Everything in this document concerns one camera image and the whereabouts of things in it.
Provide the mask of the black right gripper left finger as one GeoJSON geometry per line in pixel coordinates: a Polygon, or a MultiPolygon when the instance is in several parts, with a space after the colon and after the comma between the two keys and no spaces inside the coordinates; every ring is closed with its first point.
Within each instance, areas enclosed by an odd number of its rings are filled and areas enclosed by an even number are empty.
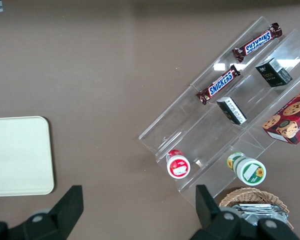
{"type": "Polygon", "coordinates": [[[83,211],[83,187],[73,185],[49,211],[40,211],[13,228],[0,221],[0,240],[66,240],[83,211]]]}

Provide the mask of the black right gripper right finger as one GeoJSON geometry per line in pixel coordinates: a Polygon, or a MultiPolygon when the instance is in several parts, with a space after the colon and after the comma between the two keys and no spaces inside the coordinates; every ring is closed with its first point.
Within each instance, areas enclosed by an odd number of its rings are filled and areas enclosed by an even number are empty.
{"type": "Polygon", "coordinates": [[[263,218],[257,225],[231,211],[220,210],[206,185],[197,185],[195,208],[201,229],[192,240],[298,240],[290,227],[277,219],[263,218]]]}

